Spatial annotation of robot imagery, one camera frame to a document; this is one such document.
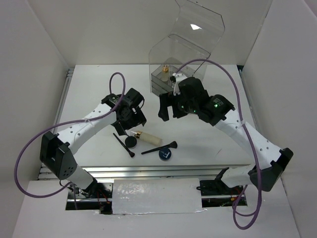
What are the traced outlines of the cream foundation bottle gold collar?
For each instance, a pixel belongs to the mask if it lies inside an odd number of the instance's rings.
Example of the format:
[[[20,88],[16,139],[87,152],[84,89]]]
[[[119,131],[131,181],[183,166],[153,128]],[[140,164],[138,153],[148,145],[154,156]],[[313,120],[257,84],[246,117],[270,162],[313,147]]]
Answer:
[[[161,138],[142,131],[131,131],[129,135],[154,146],[161,146],[162,143]]]

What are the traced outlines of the small gold cap bottle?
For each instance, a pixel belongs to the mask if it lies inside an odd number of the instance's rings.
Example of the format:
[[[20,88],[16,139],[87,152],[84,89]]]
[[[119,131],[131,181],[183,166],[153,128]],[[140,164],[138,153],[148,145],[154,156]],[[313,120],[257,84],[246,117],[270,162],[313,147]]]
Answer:
[[[161,80],[163,82],[167,82],[169,80],[169,65],[167,64],[162,67]]]

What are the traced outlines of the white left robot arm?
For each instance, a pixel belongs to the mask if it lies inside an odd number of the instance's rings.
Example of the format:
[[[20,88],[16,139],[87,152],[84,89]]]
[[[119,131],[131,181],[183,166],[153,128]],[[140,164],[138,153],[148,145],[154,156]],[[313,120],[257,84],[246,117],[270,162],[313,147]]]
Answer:
[[[85,197],[93,197],[103,186],[75,161],[74,155],[100,130],[111,125],[118,135],[138,125],[146,118],[140,104],[144,97],[131,88],[124,95],[109,94],[79,123],[53,134],[48,131],[42,136],[40,160],[59,179],[67,180],[79,188]]]

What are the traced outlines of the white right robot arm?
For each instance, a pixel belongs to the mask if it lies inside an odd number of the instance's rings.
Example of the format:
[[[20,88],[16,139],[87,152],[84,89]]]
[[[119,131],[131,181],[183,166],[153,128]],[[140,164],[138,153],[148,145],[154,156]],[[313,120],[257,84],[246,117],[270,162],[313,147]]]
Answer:
[[[181,73],[173,74],[170,80],[174,83],[173,90],[159,96],[159,118],[169,120],[168,107],[177,119],[197,115],[228,135],[255,160],[248,166],[223,169],[216,177],[216,190],[227,194],[233,187],[253,184],[261,191],[271,191],[294,153],[274,145],[241,119],[238,110],[224,96],[210,96],[201,80]]]

